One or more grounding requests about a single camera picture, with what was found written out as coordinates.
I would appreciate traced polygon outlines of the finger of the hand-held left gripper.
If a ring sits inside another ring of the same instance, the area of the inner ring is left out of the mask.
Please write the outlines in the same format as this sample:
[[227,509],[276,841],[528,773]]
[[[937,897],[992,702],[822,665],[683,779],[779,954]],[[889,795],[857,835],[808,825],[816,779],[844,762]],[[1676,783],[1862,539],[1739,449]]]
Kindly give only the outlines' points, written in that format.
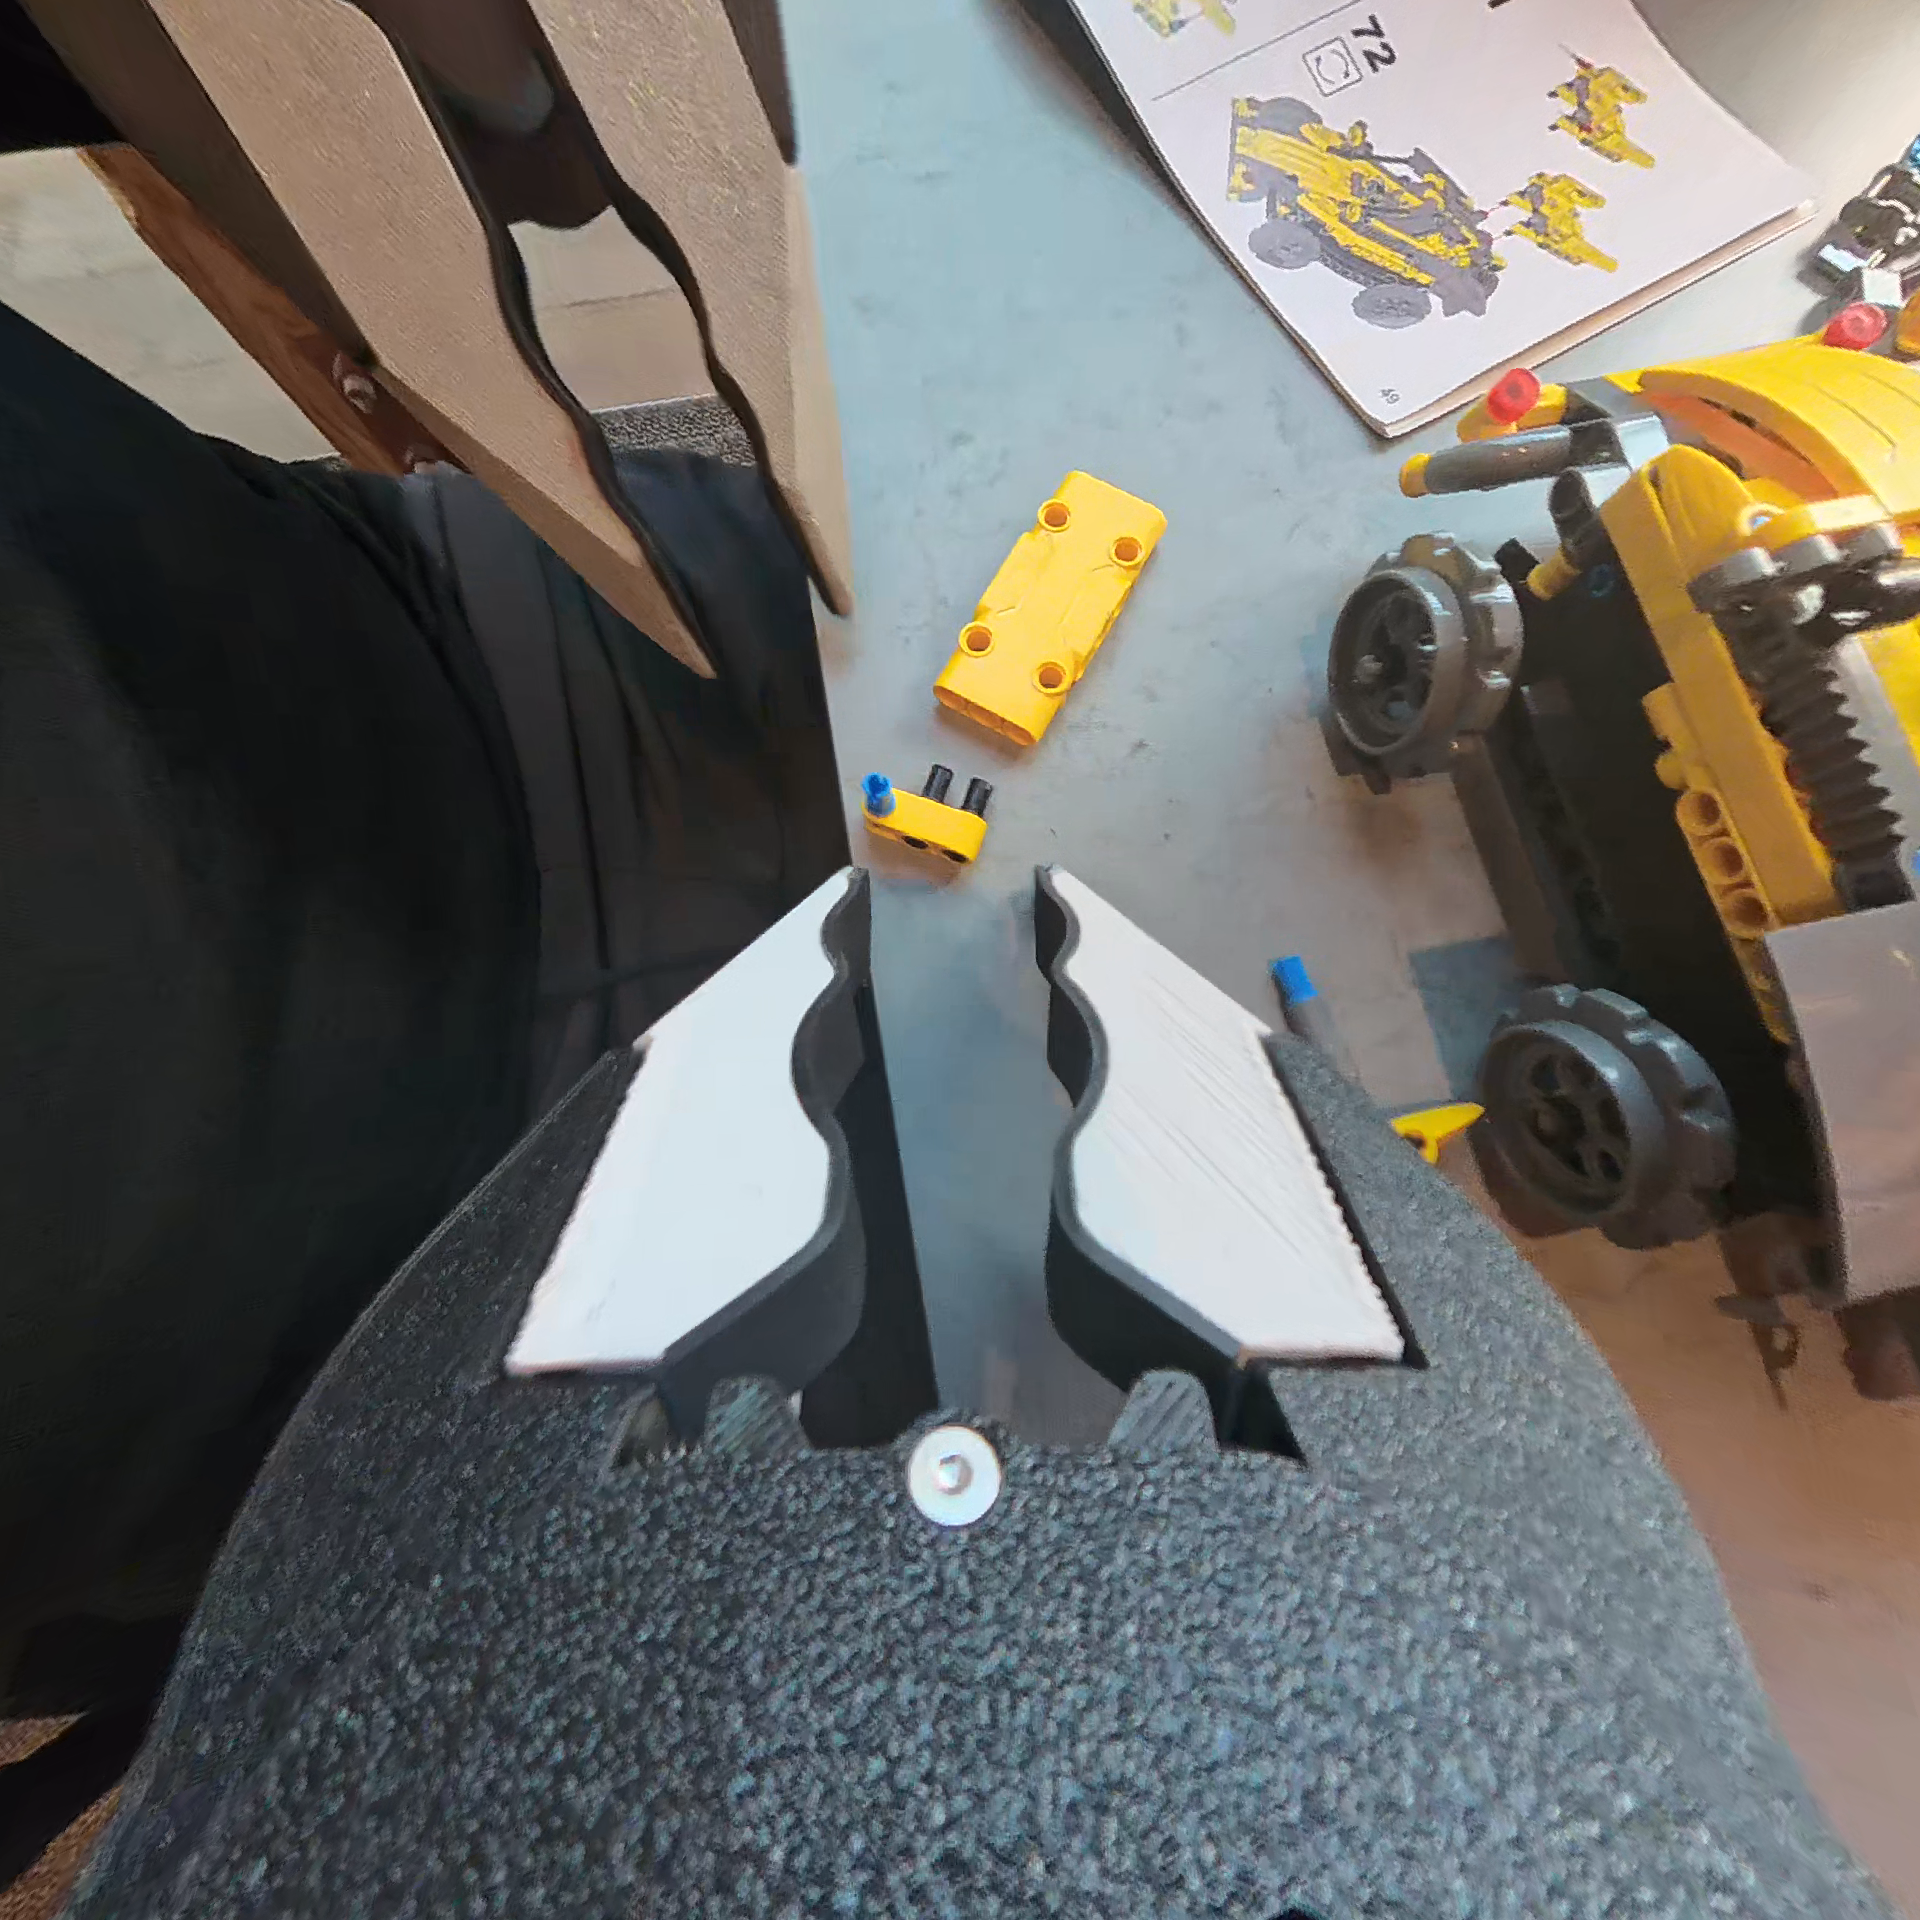
[[681,288],[815,586],[851,615],[849,486],[777,2],[528,13],[619,222]]
[[332,2],[153,13],[387,390],[615,613],[714,679],[683,593],[603,487],[603,438],[522,353],[490,226],[385,30]]

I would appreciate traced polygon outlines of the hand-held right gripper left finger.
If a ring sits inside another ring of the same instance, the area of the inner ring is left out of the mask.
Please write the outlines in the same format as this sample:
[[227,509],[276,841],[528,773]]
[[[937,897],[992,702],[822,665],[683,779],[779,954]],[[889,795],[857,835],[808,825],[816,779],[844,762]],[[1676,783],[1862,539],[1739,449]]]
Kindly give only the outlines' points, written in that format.
[[839,1111],[872,926],[847,866],[635,1040],[510,1379],[639,1376],[699,1427],[720,1383],[798,1397],[851,1344],[866,1237]]

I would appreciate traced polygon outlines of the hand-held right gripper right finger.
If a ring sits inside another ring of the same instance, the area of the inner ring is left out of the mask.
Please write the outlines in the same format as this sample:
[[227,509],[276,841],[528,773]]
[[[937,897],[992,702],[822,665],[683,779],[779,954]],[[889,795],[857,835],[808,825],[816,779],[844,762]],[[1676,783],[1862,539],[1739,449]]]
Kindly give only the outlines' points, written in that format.
[[1274,1370],[1423,1370],[1260,1018],[1065,866],[1033,881],[1054,1147],[1048,1318],[1121,1393],[1187,1376],[1216,1434],[1284,1434]]

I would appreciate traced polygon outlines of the short yellow beam with pins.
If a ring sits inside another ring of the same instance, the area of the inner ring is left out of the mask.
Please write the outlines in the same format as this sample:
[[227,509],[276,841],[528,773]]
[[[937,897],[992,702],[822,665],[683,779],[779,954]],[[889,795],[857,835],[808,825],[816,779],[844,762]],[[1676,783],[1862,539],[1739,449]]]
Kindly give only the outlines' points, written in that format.
[[932,762],[920,789],[870,773],[857,785],[859,816],[870,835],[967,866],[987,837],[992,783],[974,778],[954,798],[954,769]]

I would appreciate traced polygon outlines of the yellow rectangular building panel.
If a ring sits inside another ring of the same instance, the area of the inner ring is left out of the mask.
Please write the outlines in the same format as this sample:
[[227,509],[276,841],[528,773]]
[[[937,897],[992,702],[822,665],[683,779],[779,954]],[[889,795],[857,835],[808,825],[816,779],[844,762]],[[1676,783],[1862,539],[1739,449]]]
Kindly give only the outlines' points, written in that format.
[[936,702],[1020,749],[1038,745],[1166,528],[1154,504],[1070,471],[978,597],[932,681]]

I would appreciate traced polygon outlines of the wooden desk leg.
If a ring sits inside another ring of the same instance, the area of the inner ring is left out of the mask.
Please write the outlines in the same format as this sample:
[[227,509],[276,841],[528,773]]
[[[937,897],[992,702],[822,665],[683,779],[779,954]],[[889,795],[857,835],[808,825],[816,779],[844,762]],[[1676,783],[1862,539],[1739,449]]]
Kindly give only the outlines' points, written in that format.
[[86,147],[81,159],[159,261],[350,470],[403,477],[460,465],[335,333],[314,323],[145,154],[107,145]]

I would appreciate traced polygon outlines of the grey shaft with yellow lever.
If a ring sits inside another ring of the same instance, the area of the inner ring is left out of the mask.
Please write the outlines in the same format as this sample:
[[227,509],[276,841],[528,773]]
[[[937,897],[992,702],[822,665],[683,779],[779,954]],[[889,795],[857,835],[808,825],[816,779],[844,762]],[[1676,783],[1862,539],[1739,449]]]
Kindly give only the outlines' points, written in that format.
[[[1339,1034],[1331,1000],[1318,989],[1307,963],[1299,954],[1287,954],[1270,963],[1270,974],[1287,1034],[1319,1049],[1332,1067],[1359,1083],[1353,1054]],[[1465,1138],[1482,1119],[1482,1104],[1460,1101],[1430,1109],[1392,1111],[1387,1123],[1430,1166],[1438,1166],[1451,1144]]]

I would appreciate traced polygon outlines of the yellow grey toy vehicle model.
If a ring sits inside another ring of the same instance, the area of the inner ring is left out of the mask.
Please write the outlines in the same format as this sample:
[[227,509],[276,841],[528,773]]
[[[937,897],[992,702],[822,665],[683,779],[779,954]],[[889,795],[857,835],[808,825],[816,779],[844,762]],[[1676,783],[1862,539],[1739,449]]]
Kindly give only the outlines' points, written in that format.
[[1472,1153],[1512,1226],[1715,1237],[1916,1401],[1916,290],[1568,386],[1502,374],[1411,498],[1546,486],[1552,539],[1408,538],[1328,647],[1332,766],[1450,778],[1523,992]]

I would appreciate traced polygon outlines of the instruction booklet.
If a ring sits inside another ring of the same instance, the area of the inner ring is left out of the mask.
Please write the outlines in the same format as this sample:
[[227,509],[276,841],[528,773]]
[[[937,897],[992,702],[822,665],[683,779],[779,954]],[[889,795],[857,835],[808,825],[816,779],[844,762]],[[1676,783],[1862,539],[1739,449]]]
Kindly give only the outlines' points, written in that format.
[[1808,224],[1627,2],[1074,2],[1190,211],[1398,442]]

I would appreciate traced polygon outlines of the pile of small building pieces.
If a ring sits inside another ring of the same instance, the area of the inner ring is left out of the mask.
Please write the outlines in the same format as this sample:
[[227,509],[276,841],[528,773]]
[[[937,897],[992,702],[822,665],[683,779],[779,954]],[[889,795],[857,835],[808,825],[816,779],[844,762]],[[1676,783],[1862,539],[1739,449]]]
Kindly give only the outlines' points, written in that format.
[[1808,259],[1814,283],[1862,283],[1864,298],[1896,287],[1903,302],[1918,277],[1918,138],[1841,207]]

